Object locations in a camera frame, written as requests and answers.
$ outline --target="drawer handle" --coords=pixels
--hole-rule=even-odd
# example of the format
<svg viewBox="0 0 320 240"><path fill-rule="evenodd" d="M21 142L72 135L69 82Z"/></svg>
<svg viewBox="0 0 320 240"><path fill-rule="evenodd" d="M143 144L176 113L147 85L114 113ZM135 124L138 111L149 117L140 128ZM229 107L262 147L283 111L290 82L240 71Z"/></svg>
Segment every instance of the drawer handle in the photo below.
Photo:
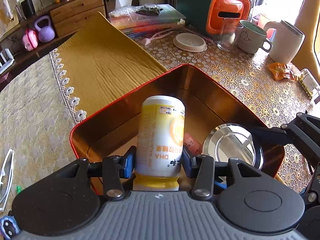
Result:
<svg viewBox="0 0 320 240"><path fill-rule="evenodd" d="M80 7L80 6L84 6L84 3L78 4L76 6L73 6L72 8L76 8L76 7Z"/></svg>
<svg viewBox="0 0 320 240"><path fill-rule="evenodd" d="M84 17L84 18L82 18L80 20L75 21L74 23L76 24L76 23L81 22L82 20L86 20L86 19L87 19L87 17Z"/></svg>

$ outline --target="mustard yellow cloth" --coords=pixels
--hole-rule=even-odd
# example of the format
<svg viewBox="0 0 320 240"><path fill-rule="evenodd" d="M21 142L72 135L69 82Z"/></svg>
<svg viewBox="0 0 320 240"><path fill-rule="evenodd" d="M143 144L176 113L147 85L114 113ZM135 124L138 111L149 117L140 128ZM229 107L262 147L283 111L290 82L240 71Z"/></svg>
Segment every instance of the mustard yellow cloth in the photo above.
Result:
<svg viewBox="0 0 320 240"><path fill-rule="evenodd" d="M59 58L79 97L76 110L87 117L167 71L138 44L97 13L58 48Z"/></svg>

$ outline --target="wooden drawer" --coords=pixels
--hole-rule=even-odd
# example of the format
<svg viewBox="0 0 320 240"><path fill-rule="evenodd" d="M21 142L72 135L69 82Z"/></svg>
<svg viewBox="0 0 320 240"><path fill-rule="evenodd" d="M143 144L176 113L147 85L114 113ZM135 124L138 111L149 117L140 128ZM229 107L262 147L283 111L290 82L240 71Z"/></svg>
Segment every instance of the wooden drawer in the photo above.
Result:
<svg viewBox="0 0 320 240"><path fill-rule="evenodd" d="M100 6L98 8L94 8L89 11L79 13L59 23L56 23L54 27L56 29L58 37L67 33L71 33L73 31L75 32L78 29L82 28L86 24L87 19L90 18L90 16L92 16L96 12L101 12L104 17L106 16L104 6Z"/></svg>
<svg viewBox="0 0 320 240"><path fill-rule="evenodd" d="M50 11L50 15L55 24L79 13L103 5L103 0L75 0Z"/></svg>

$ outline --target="purple kettlebell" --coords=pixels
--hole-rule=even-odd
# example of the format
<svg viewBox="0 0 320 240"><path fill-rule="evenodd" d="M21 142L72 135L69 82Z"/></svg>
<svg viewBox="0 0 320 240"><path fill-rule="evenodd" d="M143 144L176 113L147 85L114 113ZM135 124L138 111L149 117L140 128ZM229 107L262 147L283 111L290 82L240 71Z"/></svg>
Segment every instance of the purple kettlebell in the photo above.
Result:
<svg viewBox="0 0 320 240"><path fill-rule="evenodd" d="M48 26L40 28L38 26L38 23L44 19L48 20ZM53 28L51 27L51 21L48 15L42 16L39 19L37 19L35 22L35 28L39 32L39 41L45 43L45 42L52 41L54 39L55 33Z"/></svg>

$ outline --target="drinking glass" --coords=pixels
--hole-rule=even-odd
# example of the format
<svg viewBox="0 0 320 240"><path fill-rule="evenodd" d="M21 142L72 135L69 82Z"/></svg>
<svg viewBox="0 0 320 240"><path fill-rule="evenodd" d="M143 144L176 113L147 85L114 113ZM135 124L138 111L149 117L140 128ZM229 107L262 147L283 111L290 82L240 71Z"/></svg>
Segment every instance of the drinking glass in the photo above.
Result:
<svg viewBox="0 0 320 240"><path fill-rule="evenodd" d="M236 32L242 29L239 19L224 18L218 40L218 48L230 52L236 44Z"/></svg>

